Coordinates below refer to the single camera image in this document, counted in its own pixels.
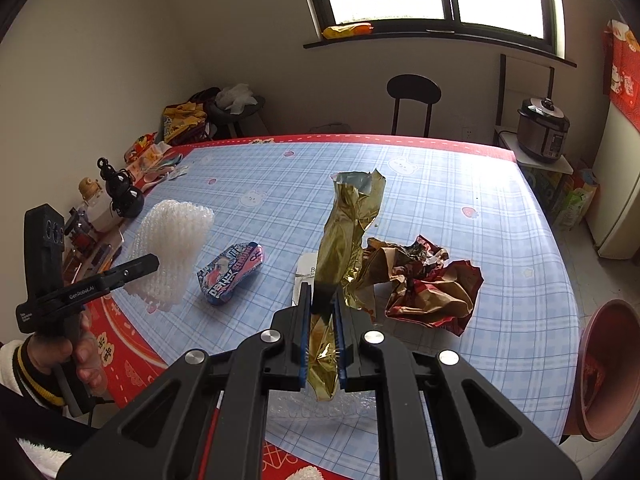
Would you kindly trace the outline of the left hand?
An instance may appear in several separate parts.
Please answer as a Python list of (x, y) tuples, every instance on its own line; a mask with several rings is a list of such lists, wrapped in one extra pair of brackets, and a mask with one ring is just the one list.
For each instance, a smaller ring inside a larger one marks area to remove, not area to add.
[(55, 367), (73, 361), (78, 378), (93, 394), (102, 396), (106, 391), (107, 379), (96, 337), (90, 332), (90, 313), (87, 310), (82, 312), (80, 320), (81, 329), (76, 342), (64, 337), (51, 338), (35, 334), (27, 343), (27, 355), (35, 369), (45, 375), (50, 375)]

